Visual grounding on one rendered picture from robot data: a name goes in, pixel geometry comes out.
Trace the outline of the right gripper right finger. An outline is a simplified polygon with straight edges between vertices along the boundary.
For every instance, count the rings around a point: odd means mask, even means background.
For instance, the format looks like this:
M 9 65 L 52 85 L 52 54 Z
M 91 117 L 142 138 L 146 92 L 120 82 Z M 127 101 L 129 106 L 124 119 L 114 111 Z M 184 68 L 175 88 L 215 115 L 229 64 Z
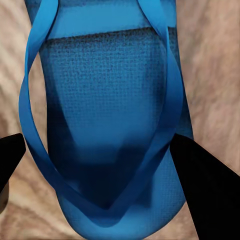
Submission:
M 240 176 L 187 136 L 169 150 L 199 240 L 240 240 Z

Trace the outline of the sandal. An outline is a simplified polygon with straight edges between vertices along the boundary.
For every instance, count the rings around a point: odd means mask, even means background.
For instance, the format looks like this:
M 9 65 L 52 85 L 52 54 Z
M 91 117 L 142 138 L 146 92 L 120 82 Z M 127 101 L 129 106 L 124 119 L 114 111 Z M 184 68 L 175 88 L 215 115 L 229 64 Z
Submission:
M 87 240 L 153 235 L 186 203 L 171 141 L 194 140 L 176 0 L 24 2 L 32 28 L 19 120 L 65 218 Z M 38 52 L 48 153 L 29 93 Z

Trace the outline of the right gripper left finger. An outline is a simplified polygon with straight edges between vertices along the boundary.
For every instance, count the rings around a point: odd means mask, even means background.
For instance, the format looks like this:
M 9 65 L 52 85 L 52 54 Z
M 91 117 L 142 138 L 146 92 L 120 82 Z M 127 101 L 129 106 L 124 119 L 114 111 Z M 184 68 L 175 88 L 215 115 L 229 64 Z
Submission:
M 26 152 L 21 133 L 0 138 L 0 193 Z

